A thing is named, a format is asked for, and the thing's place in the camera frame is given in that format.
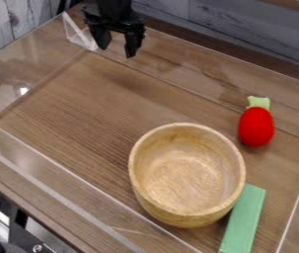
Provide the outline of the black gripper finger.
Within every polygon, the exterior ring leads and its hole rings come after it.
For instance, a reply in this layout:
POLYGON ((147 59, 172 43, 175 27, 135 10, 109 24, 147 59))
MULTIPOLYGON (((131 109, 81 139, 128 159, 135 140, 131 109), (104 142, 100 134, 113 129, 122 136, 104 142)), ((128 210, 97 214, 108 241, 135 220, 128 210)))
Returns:
POLYGON ((136 55, 138 49, 142 47, 143 39, 146 37, 146 34, 140 31, 128 31, 124 34, 126 38, 126 56, 127 58, 131 58, 136 55))
POLYGON ((91 25, 89 32, 100 49, 105 50, 111 40, 111 32, 100 25, 91 25))

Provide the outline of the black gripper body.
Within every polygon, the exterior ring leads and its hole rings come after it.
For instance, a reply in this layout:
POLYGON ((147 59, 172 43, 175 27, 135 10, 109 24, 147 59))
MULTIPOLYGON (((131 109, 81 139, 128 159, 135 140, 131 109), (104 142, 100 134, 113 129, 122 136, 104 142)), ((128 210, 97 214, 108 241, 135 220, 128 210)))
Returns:
POLYGON ((109 32, 142 35, 146 32, 144 19, 132 8, 103 13, 97 6, 85 6, 81 11, 92 35, 109 32))

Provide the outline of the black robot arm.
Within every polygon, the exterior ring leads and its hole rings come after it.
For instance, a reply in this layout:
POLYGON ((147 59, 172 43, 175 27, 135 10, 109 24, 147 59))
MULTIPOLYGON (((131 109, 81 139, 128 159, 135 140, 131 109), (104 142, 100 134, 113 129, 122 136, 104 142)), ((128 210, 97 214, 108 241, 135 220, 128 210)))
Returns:
POLYGON ((146 38, 146 22, 132 9, 132 0, 85 0, 84 23, 100 49, 105 50, 112 32, 124 35, 126 56, 136 55, 146 38))

